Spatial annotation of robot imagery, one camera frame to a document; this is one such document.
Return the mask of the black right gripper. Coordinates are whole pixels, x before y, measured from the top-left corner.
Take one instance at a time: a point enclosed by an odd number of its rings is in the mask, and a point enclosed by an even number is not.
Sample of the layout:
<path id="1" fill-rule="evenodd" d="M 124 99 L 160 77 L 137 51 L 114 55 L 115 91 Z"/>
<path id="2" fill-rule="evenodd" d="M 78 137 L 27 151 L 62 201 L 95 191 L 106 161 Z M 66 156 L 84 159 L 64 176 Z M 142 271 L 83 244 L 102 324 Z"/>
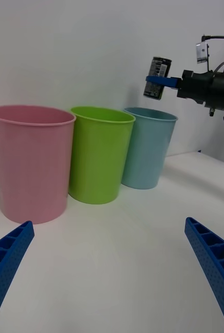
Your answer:
<path id="1" fill-rule="evenodd" d="M 205 104 L 205 107 L 214 109 L 212 103 L 208 101 L 213 77 L 213 70 L 205 73 L 184 70 L 181 78 L 149 75 L 146 77 L 146 82 L 177 89 L 178 98 L 192 99 L 197 104 Z"/>

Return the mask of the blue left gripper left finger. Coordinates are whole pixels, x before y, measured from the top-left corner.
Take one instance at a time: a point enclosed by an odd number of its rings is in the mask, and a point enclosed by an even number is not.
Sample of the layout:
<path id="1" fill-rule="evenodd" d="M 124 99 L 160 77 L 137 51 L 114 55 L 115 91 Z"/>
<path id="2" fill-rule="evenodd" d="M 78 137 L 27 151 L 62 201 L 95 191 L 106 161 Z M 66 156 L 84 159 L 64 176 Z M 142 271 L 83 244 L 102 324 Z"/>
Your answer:
<path id="1" fill-rule="evenodd" d="M 33 224 L 26 221 L 0 239 L 0 307 L 33 238 Z"/>

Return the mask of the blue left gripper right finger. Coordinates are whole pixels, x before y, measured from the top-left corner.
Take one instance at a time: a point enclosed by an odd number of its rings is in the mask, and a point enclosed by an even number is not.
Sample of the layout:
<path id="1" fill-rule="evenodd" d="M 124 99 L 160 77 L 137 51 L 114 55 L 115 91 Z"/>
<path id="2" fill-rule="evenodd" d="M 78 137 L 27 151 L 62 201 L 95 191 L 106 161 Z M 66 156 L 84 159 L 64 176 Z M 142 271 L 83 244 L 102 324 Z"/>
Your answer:
<path id="1" fill-rule="evenodd" d="M 224 240 L 191 217 L 184 232 L 224 315 Z"/>

